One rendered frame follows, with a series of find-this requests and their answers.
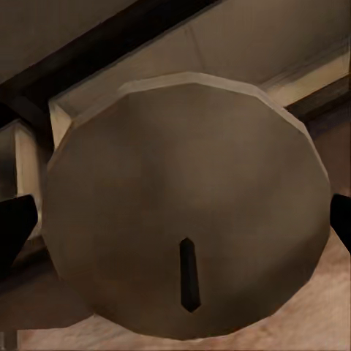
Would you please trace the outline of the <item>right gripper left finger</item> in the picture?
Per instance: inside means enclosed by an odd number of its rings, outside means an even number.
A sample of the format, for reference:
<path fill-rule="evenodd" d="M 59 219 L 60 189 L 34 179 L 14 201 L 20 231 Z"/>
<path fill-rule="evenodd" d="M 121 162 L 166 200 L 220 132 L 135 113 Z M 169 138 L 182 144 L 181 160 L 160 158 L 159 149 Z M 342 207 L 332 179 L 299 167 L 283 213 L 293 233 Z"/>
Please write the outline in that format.
<path fill-rule="evenodd" d="M 31 195 L 0 203 L 0 282 L 38 223 Z"/>

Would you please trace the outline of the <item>pillar candle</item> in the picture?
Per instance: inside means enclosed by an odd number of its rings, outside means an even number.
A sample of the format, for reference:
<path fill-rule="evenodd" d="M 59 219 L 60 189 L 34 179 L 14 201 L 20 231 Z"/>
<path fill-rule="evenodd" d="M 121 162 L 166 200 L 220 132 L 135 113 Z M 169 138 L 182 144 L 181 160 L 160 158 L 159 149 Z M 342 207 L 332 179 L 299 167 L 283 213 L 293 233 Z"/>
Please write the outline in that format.
<path fill-rule="evenodd" d="M 331 227 L 305 124 L 256 85 L 202 72 L 119 87 L 72 121 L 45 168 L 58 277 L 139 335 L 225 336 L 273 316 Z"/>

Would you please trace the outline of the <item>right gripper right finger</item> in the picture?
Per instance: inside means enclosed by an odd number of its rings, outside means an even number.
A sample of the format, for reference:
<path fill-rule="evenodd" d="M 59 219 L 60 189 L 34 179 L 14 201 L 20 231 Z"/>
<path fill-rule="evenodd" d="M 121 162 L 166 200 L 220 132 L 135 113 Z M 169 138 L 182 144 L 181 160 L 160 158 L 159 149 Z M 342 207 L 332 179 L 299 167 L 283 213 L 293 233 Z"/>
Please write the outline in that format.
<path fill-rule="evenodd" d="M 351 197 L 338 194 L 333 196 L 331 225 L 351 254 Z"/>

